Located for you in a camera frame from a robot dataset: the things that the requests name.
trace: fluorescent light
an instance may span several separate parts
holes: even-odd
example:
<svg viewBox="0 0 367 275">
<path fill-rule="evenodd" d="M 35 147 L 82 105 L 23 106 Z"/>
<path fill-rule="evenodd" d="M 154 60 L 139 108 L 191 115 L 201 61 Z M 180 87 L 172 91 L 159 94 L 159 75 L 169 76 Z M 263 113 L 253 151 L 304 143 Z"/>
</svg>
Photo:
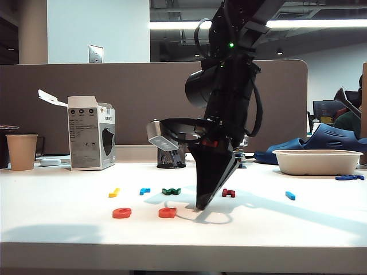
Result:
<svg viewBox="0 0 367 275">
<path fill-rule="evenodd" d="M 341 20 L 270 20 L 267 26 L 277 28 L 362 28 L 367 27 L 367 19 Z"/>
<path fill-rule="evenodd" d="M 150 22 L 151 30 L 194 30 L 198 26 L 198 21 L 178 21 L 178 22 Z M 208 29 L 210 21 L 201 24 L 201 29 Z M 367 19 L 341 19 L 341 20 L 270 20 L 267 26 L 272 29 L 291 28 L 365 28 Z"/>
<path fill-rule="evenodd" d="M 151 30 L 194 30 L 199 25 L 199 21 L 178 21 L 178 22 L 149 22 Z M 200 29 L 208 29 L 212 23 L 206 21 L 201 24 Z"/>
</svg>

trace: blue shoe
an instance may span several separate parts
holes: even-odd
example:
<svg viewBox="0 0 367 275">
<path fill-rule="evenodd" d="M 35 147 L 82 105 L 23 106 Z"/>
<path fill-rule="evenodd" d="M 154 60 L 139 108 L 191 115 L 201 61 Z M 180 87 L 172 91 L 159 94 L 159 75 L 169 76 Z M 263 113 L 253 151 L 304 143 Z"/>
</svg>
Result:
<svg viewBox="0 0 367 275">
<path fill-rule="evenodd" d="M 308 141 L 299 137 L 289 142 L 272 145 L 266 152 L 255 152 L 253 157 L 261 163 L 278 165 L 274 150 L 349 150 L 367 152 L 367 138 L 357 139 L 353 131 L 321 123 Z"/>
</svg>

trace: wall outlet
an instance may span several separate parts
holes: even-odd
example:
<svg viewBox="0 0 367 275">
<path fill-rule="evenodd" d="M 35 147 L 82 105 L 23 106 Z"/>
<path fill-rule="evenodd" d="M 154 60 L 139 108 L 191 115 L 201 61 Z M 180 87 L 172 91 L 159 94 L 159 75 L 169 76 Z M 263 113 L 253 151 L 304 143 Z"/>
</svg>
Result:
<svg viewBox="0 0 367 275">
<path fill-rule="evenodd" d="M 89 63 L 103 63 L 103 47 L 89 45 Z"/>
</svg>

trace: computer monitor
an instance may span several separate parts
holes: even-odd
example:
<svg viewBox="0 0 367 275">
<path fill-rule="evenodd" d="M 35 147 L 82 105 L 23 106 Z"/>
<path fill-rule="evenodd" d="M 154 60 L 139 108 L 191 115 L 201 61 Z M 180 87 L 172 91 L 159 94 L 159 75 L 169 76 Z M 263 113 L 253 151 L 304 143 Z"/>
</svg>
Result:
<svg viewBox="0 0 367 275">
<path fill-rule="evenodd" d="M 345 108 L 344 104 L 336 100 L 315 100 L 313 101 L 314 118 L 321 123 L 332 125 L 338 110 Z"/>
</svg>

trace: cardboard box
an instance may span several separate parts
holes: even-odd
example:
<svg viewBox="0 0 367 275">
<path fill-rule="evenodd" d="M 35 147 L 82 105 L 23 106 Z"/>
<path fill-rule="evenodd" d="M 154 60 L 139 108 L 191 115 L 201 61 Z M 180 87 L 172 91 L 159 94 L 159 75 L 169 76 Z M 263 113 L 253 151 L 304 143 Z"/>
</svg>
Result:
<svg viewBox="0 0 367 275">
<path fill-rule="evenodd" d="M 102 170 L 115 164 L 115 110 L 95 96 L 70 96 L 68 103 L 38 90 L 39 98 L 67 107 L 71 170 Z"/>
</svg>

